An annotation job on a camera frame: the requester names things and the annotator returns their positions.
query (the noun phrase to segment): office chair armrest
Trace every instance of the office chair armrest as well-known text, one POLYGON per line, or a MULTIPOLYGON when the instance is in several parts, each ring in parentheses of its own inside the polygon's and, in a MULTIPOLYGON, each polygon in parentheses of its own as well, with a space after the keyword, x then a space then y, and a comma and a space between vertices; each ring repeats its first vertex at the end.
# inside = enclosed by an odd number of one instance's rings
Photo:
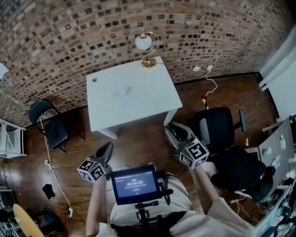
POLYGON ((247 118, 246 118, 245 111, 240 109, 239 113, 240 113, 240 122, 237 122, 235 125, 233 125, 233 128, 234 130, 236 130, 241 127, 241 130, 243 132, 246 132, 248 129, 248 125, 247 125, 247 118))

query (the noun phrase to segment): black object on floor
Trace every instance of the black object on floor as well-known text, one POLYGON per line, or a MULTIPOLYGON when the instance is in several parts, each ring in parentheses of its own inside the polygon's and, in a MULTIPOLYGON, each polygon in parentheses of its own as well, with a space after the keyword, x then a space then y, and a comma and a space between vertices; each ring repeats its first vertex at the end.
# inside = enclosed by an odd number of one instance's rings
POLYGON ((41 212, 29 213, 29 215, 38 223, 41 232, 45 236, 53 231, 63 232, 65 230, 62 221, 51 209, 45 208, 41 212))
POLYGON ((52 185, 51 184, 45 184, 42 190, 45 192, 45 195, 48 199, 54 198, 55 194, 54 191, 52 190, 52 185))

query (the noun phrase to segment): electrical outlet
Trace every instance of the electrical outlet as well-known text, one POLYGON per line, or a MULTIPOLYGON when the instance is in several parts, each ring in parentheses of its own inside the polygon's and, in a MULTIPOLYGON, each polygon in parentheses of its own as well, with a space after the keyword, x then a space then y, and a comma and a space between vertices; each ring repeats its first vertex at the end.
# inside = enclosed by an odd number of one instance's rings
POLYGON ((184 25, 192 25, 192 21, 186 20, 184 21, 184 25))
POLYGON ((209 65, 207 71, 211 71, 213 69, 213 65, 209 65))
POLYGON ((197 72, 199 70, 200 70, 200 66, 195 66, 194 69, 193 69, 194 72, 197 72))

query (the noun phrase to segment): white shirt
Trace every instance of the white shirt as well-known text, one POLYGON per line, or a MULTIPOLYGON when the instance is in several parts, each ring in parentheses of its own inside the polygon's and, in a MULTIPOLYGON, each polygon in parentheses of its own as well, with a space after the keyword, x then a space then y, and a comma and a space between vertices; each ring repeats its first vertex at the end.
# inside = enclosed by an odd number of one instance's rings
MULTIPOLYGON (((176 178, 169 180, 168 188, 173 190, 171 204, 168 206, 165 199, 158 199, 159 206, 145 208, 149 211, 150 217, 157 215, 166 217, 172 212, 187 213, 170 228, 173 237, 253 237, 255 229, 241 219, 227 205, 223 198, 215 200, 207 215, 199 214, 192 210, 192 203, 188 199, 183 184, 176 178)), ((135 204, 114 205, 111 212, 110 223, 119 226, 138 225, 135 204)), ((109 224, 100 223, 100 232, 97 237, 116 237, 117 232, 109 224)))

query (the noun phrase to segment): white lamp shade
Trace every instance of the white lamp shade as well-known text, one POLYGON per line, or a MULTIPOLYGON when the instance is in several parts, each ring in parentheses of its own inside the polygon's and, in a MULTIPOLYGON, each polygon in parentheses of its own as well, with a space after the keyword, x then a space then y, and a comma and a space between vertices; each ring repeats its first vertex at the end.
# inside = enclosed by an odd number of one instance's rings
POLYGON ((139 36, 135 39, 136 47, 140 50, 147 50, 152 45, 152 39, 149 35, 146 38, 141 39, 139 36))

